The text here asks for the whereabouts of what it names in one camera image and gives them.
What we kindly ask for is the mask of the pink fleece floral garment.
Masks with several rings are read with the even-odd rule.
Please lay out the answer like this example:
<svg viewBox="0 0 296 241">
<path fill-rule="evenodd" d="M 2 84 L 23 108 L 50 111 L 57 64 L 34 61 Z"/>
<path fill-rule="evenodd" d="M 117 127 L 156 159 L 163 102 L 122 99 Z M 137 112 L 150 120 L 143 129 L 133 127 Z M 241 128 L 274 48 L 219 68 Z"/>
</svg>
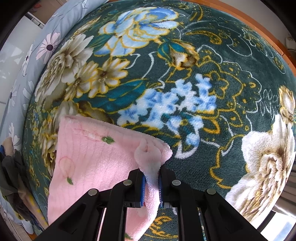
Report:
<svg viewBox="0 0 296 241">
<path fill-rule="evenodd" d="M 171 156 L 167 143 L 145 133 L 78 115 L 62 117 L 48 222 L 57 220 L 88 190 L 111 189 L 139 169 L 146 180 L 144 205 L 127 211 L 125 228 L 126 240 L 139 240 L 157 216 L 159 170 Z"/>
</svg>

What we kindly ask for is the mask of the teal floral plush blanket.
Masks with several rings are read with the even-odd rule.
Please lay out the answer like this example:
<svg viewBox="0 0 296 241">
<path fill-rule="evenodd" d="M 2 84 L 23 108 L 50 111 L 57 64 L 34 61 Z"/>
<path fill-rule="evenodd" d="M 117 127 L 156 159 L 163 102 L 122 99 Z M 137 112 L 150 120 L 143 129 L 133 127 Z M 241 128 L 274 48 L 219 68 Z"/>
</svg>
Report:
<svg viewBox="0 0 296 241">
<path fill-rule="evenodd" d="M 295 75 L 224 12 L 187 1 L 115 1 L 66 34 L 37 80 L 22 154 L 48 221 L 59 123 L 78 115 L 167 143 L 165 165 L 214 188 L 259 227 L 295 161 Z"/>
</svg>

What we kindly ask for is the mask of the dark grey garment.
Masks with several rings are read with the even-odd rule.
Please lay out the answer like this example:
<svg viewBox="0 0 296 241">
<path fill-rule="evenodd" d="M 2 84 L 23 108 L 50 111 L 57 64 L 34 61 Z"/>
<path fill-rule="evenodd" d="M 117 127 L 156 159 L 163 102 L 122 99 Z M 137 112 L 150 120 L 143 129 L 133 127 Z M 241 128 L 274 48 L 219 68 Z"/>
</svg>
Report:
<svg viewBox="0 0 296 241">
<path fill-rule="evenodd" d="M 13 210 L 25 220 L 30 221 L 29 209 L 19 196 L 21 189 L 19 182 L 27 184 L 24 161 L 19 151 L 15 150 L 12 156 L 1 154 L 1 193 Z"/>
</svg>

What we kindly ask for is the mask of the grey-blue floral bedsheet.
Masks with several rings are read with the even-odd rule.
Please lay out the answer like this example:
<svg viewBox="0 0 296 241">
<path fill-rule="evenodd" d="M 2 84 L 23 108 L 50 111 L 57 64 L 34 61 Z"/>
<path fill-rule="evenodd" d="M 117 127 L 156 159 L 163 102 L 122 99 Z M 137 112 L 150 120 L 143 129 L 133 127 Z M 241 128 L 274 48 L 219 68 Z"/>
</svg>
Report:
<svg viewBox="0 0 296 241">
<path fill-rule="evenodd" d="M 53 55 L 66 34 L 86 15 L 105 4 L 105 1 L 68 1 L 50 17 L 36 40 L 31 44 L 27 56 L 18 72 L 10 99 L 1 122 L 1 158 L 20 153 L 23 127 L 30 100 L 44 66 Z M 6 185 L 1 189 L 1 230 L 7 231 L 16 240 L 29 240 L 30 235 L 41 232 L 47 225 L 42 216 L 37 219 L 29 209 L 24 218 L 6 199 L 6 194 L 18 197 L 18 191 Z"/>
</svg>

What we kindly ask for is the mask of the orange wooden bed frame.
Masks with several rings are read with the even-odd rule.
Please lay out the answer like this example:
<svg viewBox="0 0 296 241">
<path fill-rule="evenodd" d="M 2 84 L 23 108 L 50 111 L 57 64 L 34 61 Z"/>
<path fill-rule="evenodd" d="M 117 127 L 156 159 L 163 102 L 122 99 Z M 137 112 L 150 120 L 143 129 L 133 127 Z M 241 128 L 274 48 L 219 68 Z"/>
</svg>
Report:
<svg viewBox="0 0 296 241">
<path fill-rule="evenodd" d="M 192 0 L 192 2 L 226 12 L 247 24 L 273 46 L 295 73 L 295 59 L 283 44 L 286 37 L 290 36 L 290 31 L 262 1 Z"/>
</svg>

